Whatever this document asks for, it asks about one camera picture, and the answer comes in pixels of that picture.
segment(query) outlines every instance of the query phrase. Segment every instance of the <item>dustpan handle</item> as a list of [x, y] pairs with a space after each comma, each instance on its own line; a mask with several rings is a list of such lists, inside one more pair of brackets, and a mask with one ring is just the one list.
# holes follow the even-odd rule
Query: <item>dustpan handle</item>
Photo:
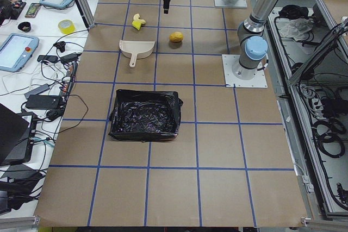
[[130, 58], [130, 62], [129, 62], [129, 66], [130, 66], [130, 67], [135, 67], [136, 55], [137, 55], [137, 54], [132, 54], [132, 57]]

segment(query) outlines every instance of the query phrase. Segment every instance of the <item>tiled table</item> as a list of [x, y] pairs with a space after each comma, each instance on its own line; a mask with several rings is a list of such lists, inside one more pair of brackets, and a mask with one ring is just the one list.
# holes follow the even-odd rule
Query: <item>tiled table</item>
[[[239, 53], [247, 10], [213, 0], [100, 0], [73, 93], [89, 107], [59, 135], [36, 214], [52, 226], [289, 227], [307, 216], [273, 93], [226, 88], [221, 54]], [[132, 17], [147, 21], [137, 31]], [[182, 44], [169, 34], [184, 34]], [[119, 39], [156, 41], [135, 68]], [[120, 142], [108, 136], [117, 89], [178, 91], [179, 136]], [[70, 97], [62, 129], [85, 107]]]

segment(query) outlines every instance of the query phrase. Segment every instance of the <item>black plastic bag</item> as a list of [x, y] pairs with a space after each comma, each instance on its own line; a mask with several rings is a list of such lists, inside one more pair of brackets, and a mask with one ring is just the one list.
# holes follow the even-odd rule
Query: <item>black plastic bag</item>
[[182, 104], [177, 92], [117, 90], [109, 135], [133, 141], [175, 139]]

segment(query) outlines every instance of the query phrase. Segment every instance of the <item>yellow lemon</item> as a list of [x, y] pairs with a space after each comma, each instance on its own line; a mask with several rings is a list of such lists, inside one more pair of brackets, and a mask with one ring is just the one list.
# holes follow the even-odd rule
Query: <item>yellow lemon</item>
[[174, 43], [179, 43], [179, 42], [183, 41], [183, 39], [184, 39], [184, 35], [181, 32], [174, 32], [174, 33], [170, 34], [170, 36], [169, 36], [169, 40], [171, 42], [174, 42]]

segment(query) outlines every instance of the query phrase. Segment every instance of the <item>smartphone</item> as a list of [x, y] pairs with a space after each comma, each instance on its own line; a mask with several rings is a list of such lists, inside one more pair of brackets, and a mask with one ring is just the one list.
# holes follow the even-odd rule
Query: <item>smartphone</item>
[[51, 63], [55, 64], [56, 62], [58, 62], [58, 60], [59, 60], [58, 56], [56, 56], [56, 55], [42, 55], [42, 54], [40, 54], [38, 56], [38, 62], [48, 61], [48, 62], [51, 62]]
[[29, 9], [24, 17], [34, 18], [37, 15], [37, 13], [39, 12], [40, 8], [41, 8], [41, 4], [39, 4], [39, 3], [30, 4]]

